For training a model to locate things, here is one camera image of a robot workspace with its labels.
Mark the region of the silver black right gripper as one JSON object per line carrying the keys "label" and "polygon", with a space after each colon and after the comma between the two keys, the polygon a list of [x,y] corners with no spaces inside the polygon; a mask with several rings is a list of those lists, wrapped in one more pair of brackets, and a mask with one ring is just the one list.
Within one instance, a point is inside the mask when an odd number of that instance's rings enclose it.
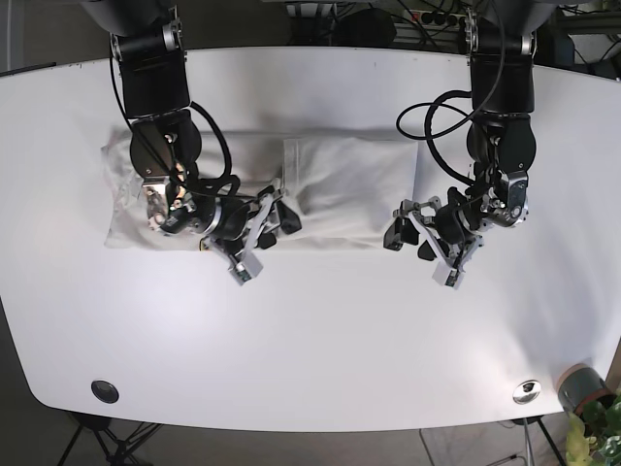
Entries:
{"label": "silver black right gripper", "polygon": [[263,265],[256,249],[275,246],[279,235],[302,229],[299,216],[278,197],[192,194],[168,184],[146,186],[149,241],[155,250],[221,250],[238,285],[255,279]]}

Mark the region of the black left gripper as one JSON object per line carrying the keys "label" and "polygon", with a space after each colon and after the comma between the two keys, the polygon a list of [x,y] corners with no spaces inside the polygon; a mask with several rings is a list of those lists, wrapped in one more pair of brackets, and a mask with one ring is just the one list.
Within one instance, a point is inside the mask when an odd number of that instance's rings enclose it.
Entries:
{"label": "black left gripper", "polygon": [[[447,203],[432,217],[432,231],[442,257],[433,274],[439,285],[458,288],[465,277],[465,265],[484,246],[481,235],[491,226],[511,228],[524,221],[528,214],[528,175],[518,171],[503,175],[495,170],[484,171],[475,180],[453,170],[449,176],[467,186],[461,193],[456,187],[447,191]],[[419,232],[407,218],[414,203],[401,202],[393,213],[393,221],[383,236],[383,247],[399,251],[403,245],[418,246],[421,260],[434,261],[437,255],[428,241],[419,243]]]}

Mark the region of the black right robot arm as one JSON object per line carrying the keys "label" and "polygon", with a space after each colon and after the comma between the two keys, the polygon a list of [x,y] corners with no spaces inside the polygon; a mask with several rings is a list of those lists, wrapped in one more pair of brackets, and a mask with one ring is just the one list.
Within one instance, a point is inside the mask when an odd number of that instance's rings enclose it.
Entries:
{"label": "black right robot arm", "polygon": [[263,266],[255,250],[279,234],[299,231],[298,215],[283,201],[280,177],[241,194],[232,155],[213,117],[191,100],[177,7],[170,1],[84,1],[110,35],[114,97],[131,134],[133,168],[142,179],[148,225],[163,235],[200,237],[238,284]]}

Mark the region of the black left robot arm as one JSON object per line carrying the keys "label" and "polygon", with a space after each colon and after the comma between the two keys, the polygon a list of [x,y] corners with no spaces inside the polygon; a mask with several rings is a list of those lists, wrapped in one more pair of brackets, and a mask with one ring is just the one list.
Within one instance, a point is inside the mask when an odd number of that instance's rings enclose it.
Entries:
{"label": "black left robot arm", "polygon": [[[423,105],[427,112],[418,141],[466,189],[451,187],[445,203],[439,197],[402,201],[383,245],[388,250],[416,246],[419,258],[438,263],[434,279],[441,285],[460,284],[465,264],[483,245],[484,231],[511,228],[527,217],[528,171],[537,152],[531,127],[537,31],[557,6],[555,1],[480,1],[471,7],[464,27],[471,88],[447,91]],[[437,110],[449,109],[452,99],[469,99],[473,105],[454,125],[470,127],[471,177],[452,169],[435,144],[449,132],[433,131],[433,118]]]}

